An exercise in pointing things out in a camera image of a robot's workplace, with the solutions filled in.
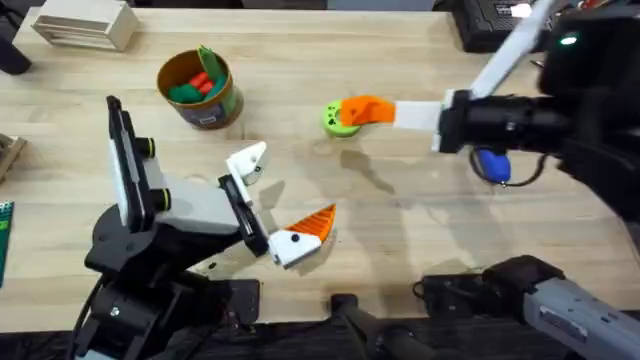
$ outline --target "black cable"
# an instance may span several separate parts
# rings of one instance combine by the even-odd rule
[[[80,328],[82,327],[82,324],[84,323],[84,320],[89,313],[89,306],[91,305],[91,302],[93,302],[96,294],[98,294],[98,291],[100,291],[100,288],[104,286],[106,281],[107,277],[102,274],[98,281],[96,281],[96,284],[93,286],[93,289],[91,289],[89,296],[82,305],[82,309],[80,310],[80,314],[78,315],[76,324],[73,326],[73,330],[71,330],[71,334],[69,335],[69,343],[67,344],[67,351],[64,356],[65,360],[73,360],[75,358],[75,340],[78,337],[78,332],[80,332]]]
[[[517,182],[517,183],[501,183],[501,182],[497,182],[497,181],[491,180],[491,179],[487,178],[486,176],[484,176],[484,174],[480,170],[480,167],[478,166],[478,163],[476,162],[476,155],[477,155],[478,150],[493,151],[493,149],[488,148],[488,147],[473,147],[473,148],[471,148],[471,151],[469,151],[469,165],[471,165],[471,170],[473,170],[473,172],[476,174],[476,176],[478,176],[480,179],[482,179],[482,180],[484,180],[484,181],[486,181],[486,182],[488,182],[490,184],[502,185],[504,187],[523,187],[523,186],[527,186],[527,185],[532,184],[533,182],[538,180],[540,175],[542,175],[542,173],[544,172],[545,163],[547,162],[547,158],[549,158],[549,154],[540,155],[540,157],[538,158],[538,162],[536,164],[536,169],[528,179],[526,179],[524,181],[521,181],[521,182]]]
[[[411,286],[411,292],[413,293],[413,295],[415,297],[417,297],[420,300],[424,300],[424,294],[421,294],[418,292],[418,286],[420,286],[422,284],[422,281],[416,281],[413,283],[413,286]]]

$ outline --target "wooden table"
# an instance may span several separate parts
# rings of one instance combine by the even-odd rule
[[[430,153],[427,133],[368,126],[339,140],[323,132],[332,100],[439,100],[468,86],[488,56],[463,53],[446,14],[137,10],[140,32],[120,54],[51,47],[29,27],[36,12],[14,42],[33,69],[0,75],[1,131],[30,142],[0,186],[1,199],[16,201],[0,331],[71,328],[97,278],[83,259],[115,199],[108,94],[121,98],[138,134],[156,139],[167,172],[216,181],[231,152],[266,140],[271,162],[251,193],[277,224],[337,203],[330,242],[292,270],[242,244],[195,267],[213,278],[260,279],[261,321],[324,318],[338,292],[357,294],[376,315],[423,316],[410,290],[421,275],[520,254],[559,266],[612,305],[640,307],[628,233],[552,166],[529,187],[494,191],[464,154]],[[199,44],[227,59],[244,93],[240,119],[225,130],[191,128],[155,90],[162,63]],[[500,91],[534,94],[537,73],[525,62]],[[515,177],[526,177],[535,157],[514,154],[513,163]]]

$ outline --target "black electronic device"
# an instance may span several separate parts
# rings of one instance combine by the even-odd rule
[[[531,2],[527,0],[454,1],[451,13],[458,28],[464,51],[471,53],[497,51],[521,19],[513,16],[512,7],[525,4],[530,5]],[[534,52],[544,50],[551,24],[550,18],[540,33]]]

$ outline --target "white plastic piece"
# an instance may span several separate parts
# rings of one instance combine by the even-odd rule
[[[493,94],[518,62],[535,47],[540,29],[549,17],[554,1],[536,1],[531,15],[520,20],[471,84],[471,100]]]
[[[171,209],[156,214],[156,222],[176,229],[228,235],[238,230],[238,220],[224,190],[219,187],[165,175],[157,159],[144,162],[149,187],[171,192]]]
[[[247,186],[254,184],[262,175],[267,162],[267,143],[261,141],[231,154],[227,159],[227,168],[233,177],[242,200],[249,206],[253,200],[249,196]]]
[[[279,230],[269,236],[269,253],[273,261],[290,268],[302,259],[318,251],[322,241],[315,235],[289,230]]]
[[[393,127],[424,131],[438,130],[442,104],[439,101],[396,101]]]
[[[138,26],[125,1],[47,0],[33,29],[52,45],[124,51]]]
[[[116,201],[120,212],[120,221],[122,226],[127,226],[127,217],[129,216],[129,202],[125,195],[124,182],[122,181],[122,171],[120,171],[120,160],[118,159],[118,151],[113,140],[109,140],[109,159],[111,160],[111,177],[116,185]]]

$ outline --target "green object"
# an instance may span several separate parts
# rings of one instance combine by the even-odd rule
[[[169,89],[169,99],[181,104],[192,104],[202,101],[202,94],[191,84],[174,86]]]
[[[198,48],[198,57],[202,63],[202,68],[207,72],[207,75],[209,75],[209,79],[219,79],[221,76],[225,76],[222,66],[220,62],[218,62],[216,53],[211,49],[200,45]]]
[[[182,91],[180,91],[179,86],[172,86],[169,89],[169,99],[173,102],[183,103],[184,98],[182,97]]]
[[[9,250],[9,233],[13,216],[13,201],[0,203],[0,287],[4,282],[4,267]]]
[[[344,126],[340,122],[340,105],[341,100],[336,100],[327,105],[322,116],[322,125],[324,129],[332,136],[350,137],[355,135],[360,126]]]
[[[202,94],[195,86],[191,84],[185,84],[180,86],[180,92],[185,103],[196,103],[202,101]]]
[[[222,75],[221,77],[216,78],[216,85],[211,90],[209,90],[209,93],[207,93],[207,96],[205,96],[204,101],[207,101],[212,97],[218,95],[218,93],[222,91],[222,89],[224,88],[224,84],[226,83],[227,83],[226,76]]]

